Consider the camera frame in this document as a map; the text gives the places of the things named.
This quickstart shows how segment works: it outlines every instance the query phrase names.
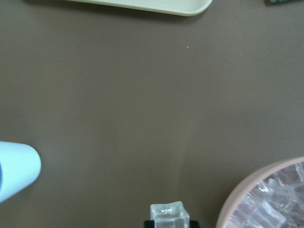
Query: black object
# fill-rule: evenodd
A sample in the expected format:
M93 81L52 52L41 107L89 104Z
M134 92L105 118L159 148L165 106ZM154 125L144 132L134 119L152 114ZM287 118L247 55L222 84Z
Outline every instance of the black object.
M143 222L143 228L154 228L154 220L147 220ZM195 220L190 220L189 228L201 228L200 222Z

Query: white tray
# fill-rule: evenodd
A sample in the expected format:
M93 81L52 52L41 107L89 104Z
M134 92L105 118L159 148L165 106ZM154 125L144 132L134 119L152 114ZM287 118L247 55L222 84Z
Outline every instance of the white tray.
M71 0L160 13L193 16L204 11L212 0Z

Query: white cup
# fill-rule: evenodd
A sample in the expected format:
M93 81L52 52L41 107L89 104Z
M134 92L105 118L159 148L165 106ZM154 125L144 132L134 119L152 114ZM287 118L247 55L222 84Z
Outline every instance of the white cup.
M41 160L35 149L0 142L0 203L33 183L40 170Z

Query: tabletop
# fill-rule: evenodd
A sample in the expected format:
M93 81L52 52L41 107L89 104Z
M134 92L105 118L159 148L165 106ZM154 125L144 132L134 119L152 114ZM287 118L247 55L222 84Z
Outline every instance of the tabletop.
M0 3L0 140L41 156L4 228L143 227L181 200L213 228L255 170L304 156L304 1L193 17Z

